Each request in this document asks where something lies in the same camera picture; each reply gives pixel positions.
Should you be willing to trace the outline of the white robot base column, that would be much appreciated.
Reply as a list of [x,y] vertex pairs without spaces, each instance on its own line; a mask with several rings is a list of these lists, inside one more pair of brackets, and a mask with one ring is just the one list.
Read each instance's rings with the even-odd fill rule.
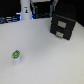
[[30,0],[20,0],[20,2],[21,2],[21,19],[31,20],[32,13],[30,9]]

